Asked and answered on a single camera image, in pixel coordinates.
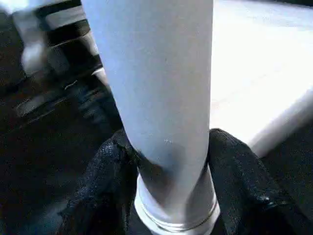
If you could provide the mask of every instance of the white bar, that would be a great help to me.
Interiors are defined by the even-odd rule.
[[[144,156],[140,218],[156,234],[210,232],[219,207],[209,170],[201,172],[213,1],[82,2],[128,138]]]

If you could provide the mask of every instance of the white metal tube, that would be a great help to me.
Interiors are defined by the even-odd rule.
[[[204,168],[213,1],[82,2],[126,133],[142,154],[140,218],[156,234],[210,233],[219,214]]]

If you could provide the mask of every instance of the blurry background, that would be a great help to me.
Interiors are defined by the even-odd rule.
[[[215,1],[210,125],[248,143],[313,220],[313,3],[288,2]],[[0,216],[7,234],[51,234],[122,124],[79,0],[0,6]]]

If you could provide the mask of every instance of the black mesh fabric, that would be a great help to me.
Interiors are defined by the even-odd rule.
[[[123,130],[104,142],[60,215],[58,235],[122,235],[129,223],[137,167]]]
[[[137,156],[123,130],[107,140],[61,212],[63,223],[58,235],[127,234]],[[208,163],[221,208],[213,235],[312,234],[311,222],[246,144],[213,129]],[[147,230],[137,231],[139,227],[131,226],[131,234],[149,234]]]
[[[240,140],[210,131],[209,165],[229,235],[308,235],[309,219]]]

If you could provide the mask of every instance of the pole base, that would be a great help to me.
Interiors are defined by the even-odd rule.
[[[184,228],[181,224],[158,224],[157,220],[154,219],[153,216],[145,209],[138,189],[136,191],[134,206],[141,221],[154,235],[209,235],[213,231],[215,222],[217,221],[221,212],[219,203],[215,196],[215,203],[213,204],[212,210],[209,213],[207,219],[204,220],[201,224],[190,229]]]

